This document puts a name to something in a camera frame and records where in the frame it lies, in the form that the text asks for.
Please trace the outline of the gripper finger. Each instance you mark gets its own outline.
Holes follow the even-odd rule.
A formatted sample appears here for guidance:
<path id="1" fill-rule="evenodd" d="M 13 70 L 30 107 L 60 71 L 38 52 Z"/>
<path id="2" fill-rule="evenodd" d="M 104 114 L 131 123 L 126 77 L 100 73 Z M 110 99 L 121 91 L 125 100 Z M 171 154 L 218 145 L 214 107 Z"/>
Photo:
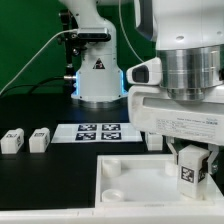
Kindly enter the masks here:
<path id="1" fill-rule="evenodd" d="M 216 163 L 216 158 L 219 154 L 219 147 L 217 145 L 209 144 L 208 145 L 208 150 L 210 152 L 210 155 L 207 159 L 208 173 L 210 175 L 213 175 L 218 170 L 218 165 Z"/>

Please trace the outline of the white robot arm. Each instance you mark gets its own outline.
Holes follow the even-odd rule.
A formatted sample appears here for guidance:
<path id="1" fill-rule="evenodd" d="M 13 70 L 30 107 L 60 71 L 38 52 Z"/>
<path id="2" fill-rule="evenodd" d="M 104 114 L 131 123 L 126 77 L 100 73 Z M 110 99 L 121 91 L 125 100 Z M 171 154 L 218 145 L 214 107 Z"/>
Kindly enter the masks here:
<path id="1" fill-rule="evenodd" d="M 73 98 L 91 105 L 128 98 L 140 130 L 207 144 L 212 163 L 224 146 L 224 0 L 60 0 L 87 50 Z M 131 2 L 135 27 L 156 44 L 155 58 L 117 66 L 114 25 L 100 5 Z"/>

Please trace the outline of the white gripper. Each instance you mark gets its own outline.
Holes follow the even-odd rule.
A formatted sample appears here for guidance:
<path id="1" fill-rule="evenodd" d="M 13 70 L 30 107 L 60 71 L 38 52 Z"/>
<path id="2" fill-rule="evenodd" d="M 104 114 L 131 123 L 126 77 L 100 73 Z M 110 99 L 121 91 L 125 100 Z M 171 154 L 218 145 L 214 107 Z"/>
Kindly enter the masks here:
<path id="1" fill-rule="evenodd" d="M 177 138 L 224 146 L 224 85 L 208 88 L 202 101 L 174 101 L 160 87 L 134 85 L 128 113 L 135 129 L 167 136 L 175 165 L 181 149 Z"/>

